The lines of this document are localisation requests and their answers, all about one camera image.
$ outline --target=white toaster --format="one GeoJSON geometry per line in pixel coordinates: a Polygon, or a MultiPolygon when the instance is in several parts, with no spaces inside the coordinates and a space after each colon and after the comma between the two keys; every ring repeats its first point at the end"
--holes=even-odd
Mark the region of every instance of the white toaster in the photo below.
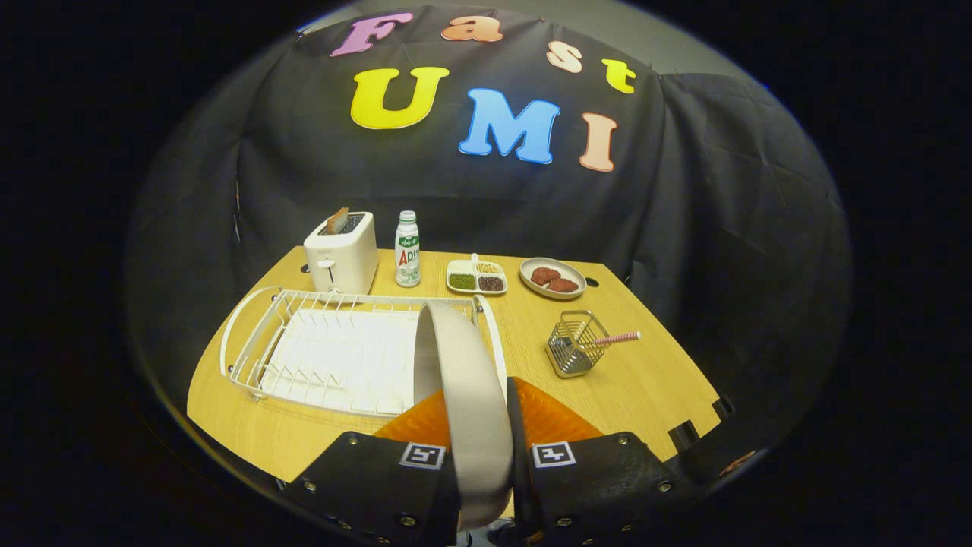
{"type": "Polygon", "coordinates": [[[378,268],[374,215],[347,215],[347,222],[336,234],[328,234],[328,217],[304,240],[307,267],[317,292],[367,294],[371,289],[378,268]]]}

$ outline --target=black cloth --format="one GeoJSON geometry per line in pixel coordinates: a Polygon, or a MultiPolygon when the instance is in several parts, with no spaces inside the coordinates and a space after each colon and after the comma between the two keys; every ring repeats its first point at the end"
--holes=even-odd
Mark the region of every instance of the black cloth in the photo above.
{"type": "Polygon", "coordinates": [[[159,153],[133,217],[124,295],[132,339],[176,407],[233,306],[315,226],[342,206],[371,211],[388,248],[412,209],[424,250],[604,263],[733,400],[746,450],[779,440],[829,369],[851,289],[841,201],[799,123],[757,84],[660,75],[536,16],[410,11],[357,54],[330,56],[352,21],[281,38],[159,153]],[[501,41],[439,35],[466,15],[499,19],[501,41]],[[582,51],[580,73],[547,61],[552,40],[582,51]],[[636,73],[634,93],[608,84],[604,58],[636,73]],[[356,74],[397,68],[385,97],[394,110],[410,101],[418,66],[450,71],[426,119],[354,123],[356,74]],[[472,88],[501,91],[514,115],[535,99],[557,104],[553,162],[504,157],[495,144],[489,156],[460,152],[472,88]],[[578,161],[585,112],[618,124],[611,172],[578,161]]]}

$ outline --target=yellow letter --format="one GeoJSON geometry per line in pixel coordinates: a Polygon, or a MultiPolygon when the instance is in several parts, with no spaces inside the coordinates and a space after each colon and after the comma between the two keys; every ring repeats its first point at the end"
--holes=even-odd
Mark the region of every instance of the yellow letter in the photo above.
{"type": "Polygon", "coordinates": [[[480,16],[454,18],[449,21],[449,24],[452,26],[442,31],[442,38],[446,40],[496,42],[503,38],[500,34],[500,22],[494,18],[480,16]]]}
{"type": "Polygon", "coordinates": [[[385,110],[385,91],[392,78],[399,75],[394,68],[366,70],[355,76],[358,88],[351,99],[351,119],[363,128],[398,129],[418,124],[432,110],[438,81],[449,71],[437,66],[420,66],[411,71],[415,77],[412,102],[402,110],[385,110]]]}
{"type": "Polygon", "coordinates": [[[580,117],[587,122],[587,152],[580,157],[580,164],[595,171],[613,171],[614,163],[610,160],[610,133],[617,128],[617,122],[590,112],[585,112],[580,117]]]}
{"type": "Polygon", "coordinates": [[[574,46],[554,40],[549,44],[550,51],[547,53],[547,60],[557,68],[563,68],[568,72],[576,74],[580,72],[580,50],[574,46]]]}
{"type": "Polygon", "coordinates": [[[633,93],[635,88],[628,85],[627,79],[634,78],[635,73],[628,70],[628,63],[609,58],[601,59],[607,65],[607,82],[612,88],[622,93],[633,93]]]}

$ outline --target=blue letter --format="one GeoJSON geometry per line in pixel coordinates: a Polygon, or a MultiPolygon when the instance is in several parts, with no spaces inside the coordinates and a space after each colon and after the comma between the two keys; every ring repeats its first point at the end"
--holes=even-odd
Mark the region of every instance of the blue letter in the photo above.
{"type": "Polygon", "coordinates": [[[550,131],[553,119],[560,114],[560,107],[545,100],[535,100],[527,105],[515,119],[506,97],[496,90],[475,88],[469,90],[469,98],[475,101],[469,136],[459,143],[459,151],[474,156],[488,156],[493,147],[486,142],[487,133],[493,138],[500,154],[507,155],[523,137],[523,145],[516,149],[516,157],[524,162],[549,164],[550,131]]]}

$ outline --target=wooden table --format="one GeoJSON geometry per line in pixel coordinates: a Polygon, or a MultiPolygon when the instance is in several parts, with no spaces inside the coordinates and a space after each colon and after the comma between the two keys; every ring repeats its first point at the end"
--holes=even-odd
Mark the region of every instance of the wooden table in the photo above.
{"type": "MultiPolygon", "coordinates": [[[[469,297],[445,286],[450,260],[467,254],[423,250],[422,282],[412,288],[395,283],[391,249],[379,249],[378,271],[369,294],[432,298],[469,297]]],[[[561,301],[529,289],[519,276],[524,258],[480,255],[498,263],[508,281],[506,293],[490,296],[503,342],[506,371],[557,398],[605,434],[631,431],[662,460],[676,454],[668,431],[691,419],[699,435],[719,423],[712,408],[715,390],[681,346],[634,294],[602,264],[567,262],[581,274],[597,279],[576,299],[561,301]],[[591,310],[611,334],[640,330],[642,338],[611,346],[587,375],[560,379],[544,348],[565,310],[591,310]]],[[[313,291],[303,247],[295,247],[251,289],[267,287],[313,291]]],[[[232,363],[246,338],[269,306],[258,300],[240,312],[230,332],[226,363],[232,363]]],[[[228,318],[199,359],[189,391],[188,415],[223,446],[256,467],[292,481],[341,433],[373,433],[389,419],[355,416],[307,407],[291,401],[255,401],[220,374],[219,353],[228,318]]],[[[486,333],[485,321],[480,321],[486,333]]],[[[505,517],[512,516],[512,506],[505,517]]]]}

